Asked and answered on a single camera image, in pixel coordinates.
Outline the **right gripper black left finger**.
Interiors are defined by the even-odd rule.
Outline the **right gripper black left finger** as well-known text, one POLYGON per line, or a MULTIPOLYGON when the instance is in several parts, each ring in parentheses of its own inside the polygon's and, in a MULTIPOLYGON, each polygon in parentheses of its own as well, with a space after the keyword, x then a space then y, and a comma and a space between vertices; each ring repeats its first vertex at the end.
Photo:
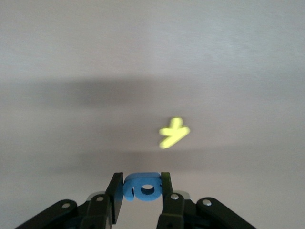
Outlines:
POLYGON ((123 200, 123 173, 114 173, 106 191, 92 193, 81 204, 60 200, 15 229, 112 229, 123 200))

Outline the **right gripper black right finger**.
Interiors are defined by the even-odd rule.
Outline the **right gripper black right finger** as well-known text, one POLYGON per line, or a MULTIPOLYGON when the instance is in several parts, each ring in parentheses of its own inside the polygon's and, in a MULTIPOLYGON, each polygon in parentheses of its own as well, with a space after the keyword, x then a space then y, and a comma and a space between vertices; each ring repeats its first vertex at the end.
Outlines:
POLYGON ((173 190, 169 172, 161 173, 163 209, 156 229, 257 229, 219 200, 194 203, 173 190))

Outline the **blue letter a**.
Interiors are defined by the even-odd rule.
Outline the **blue letter a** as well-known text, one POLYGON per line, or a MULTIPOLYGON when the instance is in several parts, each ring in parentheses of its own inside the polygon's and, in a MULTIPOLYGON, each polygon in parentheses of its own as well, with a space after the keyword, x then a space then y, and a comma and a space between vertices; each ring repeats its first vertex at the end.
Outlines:
POLYGON ((130 174, 124 181, 123 194, 127 201, 134 198, 154 201, 162 194, 161 175, 157 172, 130 174))

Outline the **yellow letter k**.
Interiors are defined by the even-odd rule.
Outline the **yellow letter k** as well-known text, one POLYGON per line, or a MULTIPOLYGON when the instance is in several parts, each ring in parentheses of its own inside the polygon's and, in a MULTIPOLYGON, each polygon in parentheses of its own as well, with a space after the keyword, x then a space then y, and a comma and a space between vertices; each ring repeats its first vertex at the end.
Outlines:
POLYGON ((181 117, 173 117, 167 127, 159 130, 159 134, 164 137, 159 143, 159 148, 171 148, 189 133, 190 128, 183 125, 183 119, 181 117))

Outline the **brown table cover mat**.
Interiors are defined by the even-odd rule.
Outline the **brown table cover mat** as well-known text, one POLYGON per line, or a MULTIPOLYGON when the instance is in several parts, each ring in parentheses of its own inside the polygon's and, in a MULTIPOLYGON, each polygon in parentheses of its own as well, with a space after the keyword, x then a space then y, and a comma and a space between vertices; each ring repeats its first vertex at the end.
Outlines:
POLYGON ((305 0, 0 0, 0 229, 115 172, 305 229, 305 0))

